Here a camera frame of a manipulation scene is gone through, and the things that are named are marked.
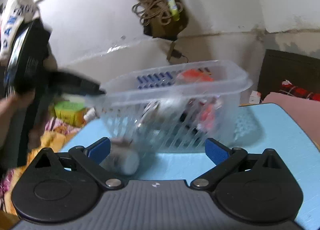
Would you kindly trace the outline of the person's left hand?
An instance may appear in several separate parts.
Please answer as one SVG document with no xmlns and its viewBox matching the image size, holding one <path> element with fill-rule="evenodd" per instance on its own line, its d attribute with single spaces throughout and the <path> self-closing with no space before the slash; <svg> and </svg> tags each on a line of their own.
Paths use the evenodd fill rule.
<svg viewBox="0 0 320 230">
<path fill-rule="evenodd" d="M 1 109 L 0 109 L 0 141 L 1 147 L 3 147 L 5 139 L 7 137 L 10 122 L 14 114 L 23 108 L 28 107 L 35 97 L 35 91 L 32 90 L 26 94 L 19 95 L 14 93 L 6 98 L 1 99 Z"/>
</svg>

